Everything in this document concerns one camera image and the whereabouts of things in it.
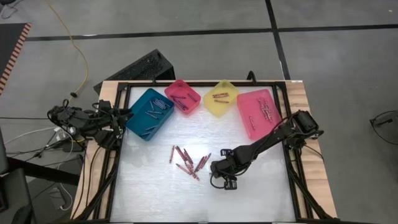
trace yellow bin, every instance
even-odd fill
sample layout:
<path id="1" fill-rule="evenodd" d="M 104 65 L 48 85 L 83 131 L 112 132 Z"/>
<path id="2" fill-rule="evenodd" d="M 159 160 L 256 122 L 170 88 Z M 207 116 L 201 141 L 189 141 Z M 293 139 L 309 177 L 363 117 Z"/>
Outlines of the yellow bin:
<path id="1" fill-rule="evenodd" d="M 221 98 L 214 98 L 213 95 L 220 93 L 228 93 L 228 96 Z M 220 81 L 212 90 L 210 90 L 203 97 L 203 103 L 206 108 L 216 117 L 221 117 L 225 114 L 231 104 L 235 103 L 236 97 L 239 95 L 239 90 L 227 80 Z M 228 103 L 220 103 L 215 100 L 227 101 Z"/>

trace yellow cable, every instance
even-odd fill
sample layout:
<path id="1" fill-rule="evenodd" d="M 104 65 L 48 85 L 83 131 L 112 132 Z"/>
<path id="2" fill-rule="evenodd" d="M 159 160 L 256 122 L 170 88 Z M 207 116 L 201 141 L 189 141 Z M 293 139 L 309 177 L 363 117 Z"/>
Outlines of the yellow cable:
<path id="1" fill-rule="evenodd" d="M 69 38 L 70 38 L 70 41 L 72 42 L 74 48 L 76 48 L 77 51 L 79 51 L 79 53 L 81 54 L 81 56 L 83 57 L 83 59 L 84 59 L 84 61 L 85 61 L 86 76 L 85 76 L 85 79 L 83 80 L 83 82 L 80 84 L 79 88 L 77 88 L 77 90 L 74 91 L 74 93 L 77 94 L 77 92 L 78 92 L 78 91 L 83 87 L 83 85 L 86 83 L 87 78 L 88 78 L 88 64 L 87 64 L 86 57 L 85 57 L 85 55 L 83 54 L 83 52 L 75 45 L 75 43 L 74 43 L 74 41 L 73 41 L 73 38 L 72 38 L 72 35 L 71 35 L 70 32 L 69 32 L 69 29 L 67 28 L 67 26 L 65 25 L 65 23 L 62 21 L 61 17 L 58 15 L 58 13 L 55 11 L 55 9 L 52 7 L 52 5 L 49 3 L 48 0 L 44 0 L 44 1 L 45 1 L 45 3 L 47 3 L 47 5 L 49 6 L 49 8 L 54 12 L 54 14 L 58 17 L 59 21 L 62 23 L 62 25 L 64 26 L 65 30 L 67 30 L 68 35 L 69 35 Z"/>

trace white table surface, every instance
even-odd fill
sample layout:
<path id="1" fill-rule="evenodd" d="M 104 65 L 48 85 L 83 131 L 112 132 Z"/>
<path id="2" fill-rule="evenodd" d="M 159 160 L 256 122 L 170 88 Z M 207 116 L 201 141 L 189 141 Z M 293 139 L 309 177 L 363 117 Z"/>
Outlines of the white table surface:
<path id="1" fill-rule="evenodd" d="M 240 93 L 264 86 L 238 87 Z M 148 89 L 134 87 L 129 106 Z M 165 87 L 153 88 L 164 94 Z M 193 87 L 203 97 L 212 87 Z M 292 222 L 292 197 L 281 144 L 263 152 L 249 170 L 238 177 L 237 190 L 220 190 L 210 185 L 211 161 L 222 159 L 220 149 L 251 144 L 236 104 L 220 118 L 201 101 L 190 115 L 177 108 L 145 142 L 130 130 L 121 149 L 118 178 L 111 214 L 112 222 Z M 200 181 L 180 170 L 183 161 L 173 145 L 185 148 L 196 165 L 211 152 L 206 166 L 198 172 Z M 213 179 L 222 186 L 223 179 Z"/>

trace blue bin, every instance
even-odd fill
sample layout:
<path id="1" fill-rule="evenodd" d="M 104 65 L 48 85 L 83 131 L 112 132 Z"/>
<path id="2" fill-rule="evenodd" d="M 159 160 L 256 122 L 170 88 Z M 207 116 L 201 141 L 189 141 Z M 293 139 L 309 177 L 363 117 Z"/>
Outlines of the blue bin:
<path id="1" fill-rule="evenodd" d="M 155 99 L 161 100 L 169 106 L 166 106 L 166 110 L 160 109 L 158 106 L 154 105 L 155 111 L 162 112 L 163 114 L 151 114 L 157 117 L 155 119 L 145 112 L 152 111 L 152 107 L 150 106 L 150 101 L 154 101 Z M 138 135 L 145 141 L 149 141 L 154 134 L 159 130 L 159 128 L 165 123 L 167 118 L 174 111 L 174 103 L 155 91 L 152 88 L 149 88 L 145 93 L 133 104 L 130 108 L 131 112 L 134 113 L 134 116 L 130 118 L 130 120 L 126 123 L 126 127 Z M 156 126 L 156 128 L 147 131 L 147 128 Z M 150 134 L 146 136 L 142 136 L 142 134 L 150 132 Z"/>

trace small pink bin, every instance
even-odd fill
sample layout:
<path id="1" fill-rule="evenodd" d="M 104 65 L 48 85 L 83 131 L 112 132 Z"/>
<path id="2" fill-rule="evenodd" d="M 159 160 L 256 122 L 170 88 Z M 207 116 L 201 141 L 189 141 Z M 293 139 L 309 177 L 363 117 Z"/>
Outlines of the small pink bin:
<path id="1" fill-rule="evenodd" d="M 173 82 L 164 93 L 185 114 L 191 113 L 200 103 L 200 95 L 183 80 Z"/>
<path id="2" fill-rule="evenodd" d="M 258 140 L 264 137 L 280 121 L 278 110 L 268 90 L 239 94 L 237 102 L 249 139 Z"/>

